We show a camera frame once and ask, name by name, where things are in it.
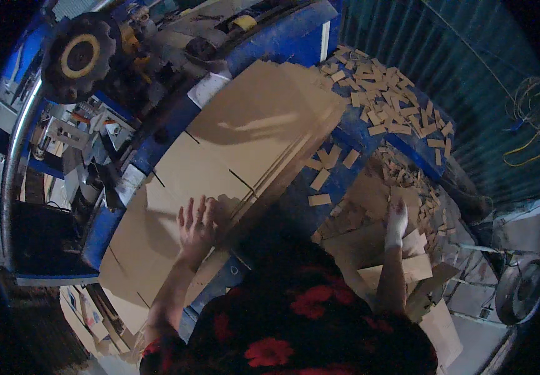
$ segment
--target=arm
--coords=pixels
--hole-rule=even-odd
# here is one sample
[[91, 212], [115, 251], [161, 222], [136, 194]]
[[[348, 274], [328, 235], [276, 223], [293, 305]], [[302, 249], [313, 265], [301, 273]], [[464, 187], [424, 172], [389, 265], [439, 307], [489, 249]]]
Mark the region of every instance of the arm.
[[186, 290], [214, 242], [216, 200], [206, 200], [205, 196], [202, 196], [195, 216], [193, 203], [191, 198], [186, 212], [181, 207], [176, 216], [181, 250], [149, 310], [144, 332], [147, 343], [155, 341], [165, 333], [178, 331]]
[[389, 223], [384, 240], [384, 265], [380, 273], [378, 290], [376, 291], [376, 312], [404, 312], [405, 277], [403, 275], [402, 245], [403, 234], [407, 228], [407, 206], [401, 199], [396, 207], [391, 206]]

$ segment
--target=yellow cable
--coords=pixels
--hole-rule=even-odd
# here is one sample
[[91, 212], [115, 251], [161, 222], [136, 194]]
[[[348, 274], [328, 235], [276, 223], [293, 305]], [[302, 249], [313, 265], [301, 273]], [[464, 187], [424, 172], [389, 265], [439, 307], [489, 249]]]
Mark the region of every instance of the yellow cable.
[[521, 167], [521, 166], [523, 166], [524, 164], [530, 163], [531, 161], [540, 158], [540, 154], [538, 154], [538, 155], [536, 155], [535, 157], [528, 159], [527, 161], [521, 162], [520, 164], [512, 164], [512, 163], [510, 163], [510, 162], [508, 162], [508, 161], [505, 160], [505, 156], [507, 156], [507, 155], [509, 155], [509, 154], [517, 153], [518, 151], [521, 151], [521, 150], [525, 149], [530, 143], [532, 143], [532, 141], [533, 141], [537, 136], [538, 136], [538, 132], [536, 132], [536, 133], [534, 134], [534, 137], [532, 137], [532, 139], [530, 139], [530, 140], [528, 141], [528, 143], [526, 143], [524, 146], [518, 147], [518, 148], [516, 148], [515, 150], [507, 151], [505, 154], [503, 154], [503, 156], [502, 156], [502, 157], [503, 157], [503, 162], [504, 162], [505, 164], [507, 164], [508, 166], [510, 166], [510, 167]]

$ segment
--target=person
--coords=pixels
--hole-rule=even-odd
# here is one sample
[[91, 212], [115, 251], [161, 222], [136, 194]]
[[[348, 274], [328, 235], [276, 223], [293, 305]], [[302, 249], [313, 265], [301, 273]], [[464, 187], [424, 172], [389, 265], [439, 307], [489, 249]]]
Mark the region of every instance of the person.
[[216, 201], [177, 216], [181, 251], [145, 325], [141, 374], [431, 374], [437, 357], [404, 315], [407, 208], [390, 207], [377, 306], [346, 285], [334, 259], [296, 237], [201, 311], [188, 344], [177, 334], [186, 289], [214, 244]]

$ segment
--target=woodworking machine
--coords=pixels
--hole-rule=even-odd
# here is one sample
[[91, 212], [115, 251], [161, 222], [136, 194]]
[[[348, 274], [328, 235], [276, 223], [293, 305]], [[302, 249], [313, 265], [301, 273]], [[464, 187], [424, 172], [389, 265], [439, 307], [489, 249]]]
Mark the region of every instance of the woodworking machine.
[[[201, 107], [256, 59], [324, 60], [341, 19], [339, 0], [101, 1], [59, 20], [56, 3], [0, 81], [0, 266], [19, 285], [96, 282], [128, 202]], [[47, 202], [62, 181], [66, 204]]]

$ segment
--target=green corrugated wall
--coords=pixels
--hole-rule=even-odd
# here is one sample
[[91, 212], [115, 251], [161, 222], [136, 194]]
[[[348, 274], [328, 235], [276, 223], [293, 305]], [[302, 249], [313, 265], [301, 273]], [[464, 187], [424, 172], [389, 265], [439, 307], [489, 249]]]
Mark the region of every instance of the green corrugated wall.
[[[528, 41], [496, 0], [426, 2], [345, 1], [341, 39], [399, 67], [453, 116], [458, 126], [453, 156], [496, 208], [540, 198], [540, 158], [518, 168], [502, 160], [535, 134], [529, 124], [516, 133], [504, 131], [514, 121], [506, 115], [507, 93], [501, 84], [513, 93], [523, 79], [540, 77]], [[516, 164], [538, 154], [540, 137], [508, 160]]]

